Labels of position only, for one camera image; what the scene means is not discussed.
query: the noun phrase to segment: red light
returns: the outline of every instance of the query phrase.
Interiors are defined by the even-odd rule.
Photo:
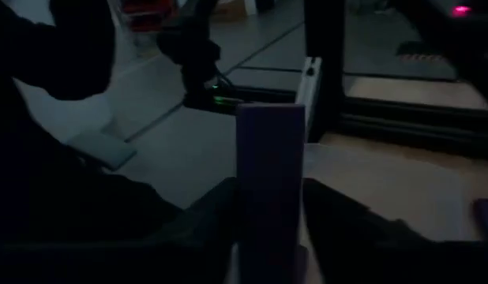
[[[452,11],[454,17],[466,17],[472,8],[469,6],[456,6]]]

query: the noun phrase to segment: floor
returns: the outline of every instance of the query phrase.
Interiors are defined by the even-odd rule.
[[[278,2],[273,11],[250,17],[247,21],[212,24],[212,38],[222,47],[219,68],[238,85],[296,90],[298,70],[302,68],[305,54],[302,17],[302,0],[283,0]],[[361,26],[361,23],[355,24],[354,21],[372,23],[370,16],[364,20],[349,17],[349,21],[353,21],[355,27]],[[351,36],[358,38],[350,35],[349,42],[353,40]],[[378,39],[367,37],[365,40],[371,41],[366,44],[376,47],[381,41]],[[219,181],[235,174],[234,118],[181,106],[184,91],[178,67],[161,54],[137,58],[130,54],[132,47],[126,45],[126,34],[120,40],[122,45],[118,49],[118,64],[107,92],[114,121],[106,128],[106,133],[128,141],[137,149],[138,155],[119,173],[134,180],[148,182],[169,201],[187,207]],[[347,52],[356,52],[356,49],[350,48]],[[353,63],[347,62],[346,67],[351,67]],[[392,70],[399,68],[401,63],[390,64],[386,66],[391,66],[389,68]],[[371,70],[378,64],[373,65],[372,62],[359,59],[359,63],[354,66]],[[413,72],[412,70],[421,73],[422,67],[411,67],[407,72]],[[348,86],[348,95],[391,100],[406,98],[405,101],[413,103],[437,105],[447,102],[454,107],[488,107],[467,85],[460,85],[459,89],[460,86],[452,84],[432,86],[425,82],[419,82],[418,85],[413,81],[379,80],[355,78]],[[404,95],[403,90],[407,90],[407,95]],[[456,93],[459,94],[456,96],[459,99],[453,99]],[[425,159],[428,163],[453,168],[456,172],[462,169],[464,178],[481,181],[488,179],[488,164],[479,161],[414,149],[397,150],[394,145],[373,144],[348,137],[335,140],[325,138],[324,143],[347,144],[365,151],[397,155],[411,161]],[[487,185],[482,187],[483,192],[486,192]]]
[[[298,70],[302,68],[305,54],[302,0],[278,1],[274,10],[246,21],[213,23],[211,34],[222,47],[218,66],[235,84],[296,90]],[[398,15],[349,15],[345,70],[454,78],[453,70],[444,63],[402,62],[394,57],[400,41],[413,39],[417,39],[414,30]],[[477,92],[462,84],[432,87],[424,82],[348,77],[345,87],[348,95],[373,99],[447,103],[452,107],[476,109],[488,107]],[[161,54],[138,57],[126,31],[118,32],[114,76],[105,94],[114,120],[104,132],[126,140],[137,149],[137,156],[118,173],[147,182],[165,199],[188,207],[225,177],[235,174],[235,118],[187,109],[180,104],[183,94],[178,66]],[[321,143],[350,148],[354,153],[386,155],[399,159],[406,169],[408,163],[418,165],[421,162],[456,176],[456,180],[461,180],[456,187],[463,188],[460,211],[463,214],[459,220],[468,224],[464,227],[464,239],[480,238],[471,219],[470,203],[475,198],[488,197],[488,162],[335,134],[327,134]],[[350,156],[345,155],[340,161],[358,168],[358,160]],[[421,171],[413,169],[418,168],[411,166],[411,176]],[[359,170],[370,172],[372,163]],[[341,177],[340,186],[356,182],[352,177]],[[370,197],[374,202],[383,201]],[[312,276],[308,283],[321,283],[315,264],[310,266],[308,275]]]
[[[405,178],[397,177],[400,175],[400,171],[404,170],[409,172],[409,174],[407,174],[409,175],[409,180],[406,181],[407,178],[405,178],[405,183],[402,181],[402,184],[406,185],[406,183],[411,183],[413,184],[413,187],[417,185],[419,180],[421,180],[421,178],[418,178],[418,176],[419,172],[422,170],[425,171],[423,174],[420,174],[423,178],[427,177],[428,173],[437,170],[444,171],[445,174],[449,172],[450,176],[444,177],[448,180],[441,182],[447,184],[449,183],[449,179],[453,179],[455,182],[452,183],[452,186],[443,187],[442,189],[436,185],[426,185],[430,186],[430,188],[419,194],[415,192],[416,190],[412,190],[412,192],[405,192],[403,189],[394,189],[394,191],[397,191],[400,195],[402,195],[402,197],[400,197],[397,196],[393,191],[388,191],[385,195],[379,194],[381,190],[377,187],[369,192],[360,193],[358,198],[357,196],[352,196],[351,194],[349,196],[360,202],[362,202],[362,199],[367,200],[368,202],[364,203],[365,205],[370,206],[371,210],[379,212],[380,215],[389,219],[399,217],[399,212],[402,212],[403,214],[404,212],[409,211],[408,216],[406,213],[405,215],[400,216],[400,218],[405,220],[413,229],[424,236],[430,237],[431,239],[436,239],[436,237],[431,235],[431,233],[437,234],[438,236],[441,236],[441,238],[447,237],[448,239],[450,239],[450,236],[452,236],[452,233],[454,233],[463,235],[461,239],[465,241],[481,240],[481,234],[474,223],[471,203],[473,200],[478,198],[488,198],[488,162],[475,159],[466,159],[460,156],[446,155],[417,148],[385,144],[355,137],[341,136],[338,134],[326,134],[321,139],[321,144],[329,148],[350,148],[351,152],[359,153],[357,156],[360,156],[361,153],[365,152],[373,153],[375,155],[383,155],[383,157],[388,157],[390,159],[400,159],[405,162],[406,165],[403,165],[405,167],[403,167],[402,170],[397,170],[399,164],[395,163],[393,163],[394,166],[392,168],[385,169],[389,171],[390,174],[393,173],[394,175],[394,177],[390,177],[389,180],[386,181],[386,185],[383,185],[386,187],[392,186],[394,182],[397,182],[397,180],[401,178]],[[360,166],[365,166],[365,163],[359,163],[358,159],[355,157],[352,157],[351,160],[354,165],[359,164]],[[344,169],[342,172],[336,173],[336,175],[344,176],[347,175],[344,173],[344,171],[350,171],[351,178],[342,177],[342,179],[345,180],[343,183],[350,185],[351,179],[362,178],[362,170],[364,173],[367,171],[370,172],[370,174],[379,173],[379,170],[375,171],[372,168],[382,167],[383,165],[375,165],[374,162],[376,161],[368,162],[370,162],[370,165],[367,166],[370,167],[367,168],[367,170],[360,168],[352,170],[351,164],[348,165],[345,163],[344,159],[339,160],[337,161],[337,166],[342,166]],[[327,168],[328,171],[334,169],[336,170],[336,167]],[[440,181],[440,173],[441,172],[437,172],[434,176],[430,176],[430,180],[427,181],[427,183],[435,183],[436,180]],[[378,180],[379,177],[376,177],[372,181],[375,182]],[[353,184],[355,184],[358,188],[365,188],[367,186],[365,183],[360,181],[354,182]],[[445,206],[446,204],[442,205],[442,202],[428,204],[426,201],[428,199],[445,200],[445,198],[451,200],[449,201],[448,207]],[[460,208],[452,207],[452,205],[456,202],[455,201],[453,203],[454,200],[461,201]],[[454,219],[452,216],[452,213],[456,211],[460,213],[458,214],[458,216],[460,216],[458,219]],[[321,277],[316,258],[312,253],[312,244],[308,238],[305,224],[302,224],[301,228],[300,243],[306,246],[310,252],[308,255],[309,265],[306,272],[305,283],[321,284],[324,281]],[[459,228],[462,230],[460,232],[456,232],[456,229]],[[453,229],[454,231],[451,233],[446,233],[446,231]]]

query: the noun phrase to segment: wall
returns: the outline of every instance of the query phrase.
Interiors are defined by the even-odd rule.
[[[22,17],[34,22],[53,23],[48,0],[7,2]],[[105,95],[95,95],[77,102],[66,102],[50,97],[41,88],[34,88],[19,81],[18,87],[34,119],[60,141],[66,141],[86,129],[102,129],[111,122],[112,114]]]

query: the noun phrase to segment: sleeve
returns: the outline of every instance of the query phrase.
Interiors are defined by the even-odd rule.
[[[114,24],[106,0],[52,0],[55,26],[34,24],[0,1],[0,73],[56,99],[104,92],[114,63]]]

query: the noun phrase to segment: person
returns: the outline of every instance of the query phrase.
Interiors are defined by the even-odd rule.
[[[181,211],[149,185],[86,169],[36,123],[13,78],[60,100],[107,89],[114,25],[106,0],[51,0],[54,25],[0,0],[0,242],[143,237]]]

